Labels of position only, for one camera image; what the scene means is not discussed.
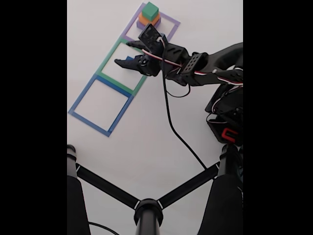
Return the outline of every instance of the purple square outline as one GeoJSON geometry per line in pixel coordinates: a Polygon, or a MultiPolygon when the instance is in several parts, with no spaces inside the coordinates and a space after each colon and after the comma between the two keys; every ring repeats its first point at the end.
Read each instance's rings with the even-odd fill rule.
{"type": "MultiPolygon", "coordinates": [[[[126,28],[122,32],[121,37],[123,39],[125,39],[127,41],[135,41],[134,39],[126,36],[126,34],[127,34],[128,30],[132,27],[133,23],[135,23],[135,20],[137,19],[137,17],[139,16],[140,12],[142,11],[142,9],[144,8],[145,5],[146,5],[145,3],[141,4],[141,6],[138,8],[136,13],[132,17],[131,21],[128,23],[128,25],[126,26],[126,28]]],[[[160,16],[161,16],[161,18],[165,18],[168,21],[174,23],[174,27],[172,28],[171,32],[167,35],[167,40],[170,41],[172,39],[173,35],[175,34],[178,26],[180,25],[180,22],[178,22],[177,20],[174,20],[172,17],[169,17],[168,15],[165,15],[162,12],[160,12],[160,16]]]]}

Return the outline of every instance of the orange cube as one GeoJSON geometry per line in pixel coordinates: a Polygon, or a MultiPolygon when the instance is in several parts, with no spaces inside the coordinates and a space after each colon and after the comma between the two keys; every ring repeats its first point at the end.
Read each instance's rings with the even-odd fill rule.
{"type": "Polygon", "coordinates": [[[142,12],[138,16],[139,22],[146,26],[148,23],[151,23],[153,26],[157,23],[160,19],[160,13],[153,19],[153,21],[148,20],[147,18],[143,17],[142,12]]]}

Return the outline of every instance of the tripod leg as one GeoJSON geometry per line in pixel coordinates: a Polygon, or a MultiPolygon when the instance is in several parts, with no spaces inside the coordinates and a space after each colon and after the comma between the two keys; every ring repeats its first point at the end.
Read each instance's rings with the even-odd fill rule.
{"type": "Polygon", "coordinates": [[[198,235],[243,234],[243,184],[235,169],[238,150],[233,147],[223,148],[198,235]]]}
{"type": "Polygon", "coordinates": [[[83,190],[76,173],[76,153],[67,145],[67,235],[90,235],[83,190]]]}

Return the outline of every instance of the robotic arm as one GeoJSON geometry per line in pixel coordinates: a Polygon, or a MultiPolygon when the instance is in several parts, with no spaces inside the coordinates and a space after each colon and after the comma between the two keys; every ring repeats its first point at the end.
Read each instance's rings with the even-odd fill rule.
{"type": "Polygon", "coordinates": [[[146,26],[139,39],[127,45],[141,49],[142,55],[133,60],[115,59],[115,62],[143,75],[157,76],[164,55],[162,72],[167,79],[182,86],[220,84],[205,109],[209,115],[217,116],[207,123],[219,142],[243,145],[244,44],[211,55],[193,52],[190,56],[185,48],[168,43],[152,24],[146,26]]]}

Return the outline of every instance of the black pole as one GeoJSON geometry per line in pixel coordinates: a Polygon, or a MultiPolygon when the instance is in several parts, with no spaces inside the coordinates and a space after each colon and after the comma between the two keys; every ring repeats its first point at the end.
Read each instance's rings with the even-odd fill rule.
{"type": "Polygon", "coordinates": [[[67,145],[67,235],[90,235],[83,189],[76,174],[76,153],[67,145]]]}
{"type": "Polygon", "coordinates": [[[159,235],[163,221],[162,208],[156,200],[142,200],[135,210],[134,220],[136,235],[159,235]]]}

